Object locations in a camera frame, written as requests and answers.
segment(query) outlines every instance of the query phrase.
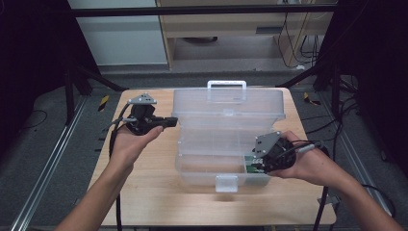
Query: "gray floor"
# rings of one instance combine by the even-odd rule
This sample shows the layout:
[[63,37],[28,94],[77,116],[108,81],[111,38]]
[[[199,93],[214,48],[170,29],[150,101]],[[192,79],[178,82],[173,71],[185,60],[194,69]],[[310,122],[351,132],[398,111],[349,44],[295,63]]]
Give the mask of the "gray floor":
[[[143,70],[140,73],[106,74],[105,76],[121,86],[129,88],[174,88],[205,87],[211,79],[240,79],[249,86],[274,86],[293,78],[301,70],[286,67],[280,59],[279,50],[270,37],[259,38],[218,38],[213,43],[191,43],[180,39],[177,43],[174,67],[171,70]],[[302,118],[306,131],[314,130],[330,121],[330,113],[324,105],[313,105],[303,100],[305,91],[313,100],[324,102],[329,91],[315,93],[309,84],[309,78],[293,87],[294,103]],[[67,144],[64,154],[41,197],[32,216],[30,227],[52,227],[69,213],[75,201],[86,192],[91,174],[96,165],[99,150],[106,134],[102,130],[109,124],[115,111],[119,92],[107,89],[96,82],[91,96],[86,97],[84,110]],[[103,96],[109,95],[107,107],[98,112]],[[348,93],[342,94],[347,99]],[[76,93],[76,102],[82,96]],[[0,227],[10,226],[23,208],[34,185],[41,175],[43,167],[53,151],[64,129],[65,107],[64,89],[60,88],[38,98],[35,110],[26,121],[19,138],[12,144],[12,158],[0,168]],[[333,138],[335,127],[329,126],[309,135],[310,140]],[[344,117],[343,136],[347,136],[367,169],[375,186],[383,190],[394,202],[396,220],[408,227],[408,180],[393,163],[383,162],[380,150],[370,134],[358,109]],[[327,143],[329,150],[332,141]],[[348,149],[343,142],[337,145],[337,163],[358,177],[358,170],[350,164]],[[155,227],[153,230],[269,230],[266,227],[200,227],[166,228]],[[277,230],[293,230],[293,227],[278,227]],[[358,230],[355,220],[341,203],[338,220],[334,230]]]

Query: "transparent container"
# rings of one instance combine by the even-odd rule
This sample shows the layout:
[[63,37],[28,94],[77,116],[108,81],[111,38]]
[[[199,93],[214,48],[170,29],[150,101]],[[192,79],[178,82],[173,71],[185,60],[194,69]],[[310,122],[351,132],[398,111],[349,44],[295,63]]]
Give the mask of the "transparent container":
[[175,165],[186,183],[215,186],[220,193],[268,183],[268,175],[251,167],[252,150],[256,137],[273,132],[273,123],[285,118],[281,90],[175,90],[172,116],[180,125]]

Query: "hand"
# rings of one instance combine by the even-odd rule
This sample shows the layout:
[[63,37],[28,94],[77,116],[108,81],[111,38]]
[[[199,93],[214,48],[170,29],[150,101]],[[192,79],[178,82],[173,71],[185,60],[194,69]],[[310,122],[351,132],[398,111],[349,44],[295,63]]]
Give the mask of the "hand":
[[[299,137],[289,131],[282,134],[288,141],[294,141],[293,145],[299,142]],[[297,153],[296,162],[288,169],[275,170],[269,175],[282,178],[297,178],[309,183],[321,186],[337,188],[339,181],[348,179],[350,176],[320,149],[315,148],[306,153]]]
[[162,126],[158,126],[150,130],[146,135],[135,136],[126,126],[121,126],[117,131],[110,163],[116,167],[123,167],[132,171],[133,164],[143,149],[148,143],[158,138],[163,130]]

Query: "person's right hand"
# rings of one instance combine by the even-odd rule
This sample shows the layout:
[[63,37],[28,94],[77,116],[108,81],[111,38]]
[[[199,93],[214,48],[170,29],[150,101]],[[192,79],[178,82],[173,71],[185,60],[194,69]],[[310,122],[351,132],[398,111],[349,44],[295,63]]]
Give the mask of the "person's right hand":
[[[300,138],[293,132],[282,134],[288,141],[299,144]],[[306,153],[297,153],[296,162],[288,169],[275,170],[269,173],[281,178],[302,179],[309,183],[337,188],[339,181],[349,179],[350,175],[327,157],[320,149],[314,148]]]

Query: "wooden table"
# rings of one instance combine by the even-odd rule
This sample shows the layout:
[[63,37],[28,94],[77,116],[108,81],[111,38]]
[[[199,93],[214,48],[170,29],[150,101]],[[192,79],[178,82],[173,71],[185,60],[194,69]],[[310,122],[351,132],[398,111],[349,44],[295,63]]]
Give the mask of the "wooden table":
[[[292,130],[306,139],[292,96],[284,92],[286,119],[274,124],[280,131]],[[122,93],[114,119],[126,101],[148,92],[158,101],[156,116],[170,116],[173,90],[127,90]],[[272,177],[265,187],[240,187],[237,193],[216,193],[215,187],[185,185],[175,169],[179,127],[167,128],[148,144],[121,191],[122,224],[131,226],[181,225],[283,225],[313,224],[322,187],[296,179]],[[89,186],[109,161],[108,135]],[[336,215],[326,205],[321,224],[331,224]],[[115,205],[102,225],[115,225]]]

